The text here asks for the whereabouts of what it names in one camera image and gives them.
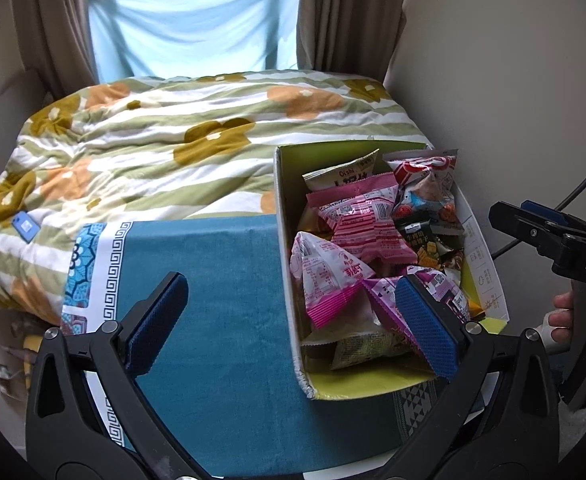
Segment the person's right hand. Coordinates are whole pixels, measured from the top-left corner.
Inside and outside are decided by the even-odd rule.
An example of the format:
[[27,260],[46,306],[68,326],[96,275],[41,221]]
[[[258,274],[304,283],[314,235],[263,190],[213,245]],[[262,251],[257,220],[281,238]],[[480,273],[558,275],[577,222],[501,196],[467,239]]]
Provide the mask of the person's right hand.
[[555,311],[551,312],[548,323],[551,326],[551,338],[558,344],[568,344],[573,337],[574,325],[574,294],[555,296],[553,299]]

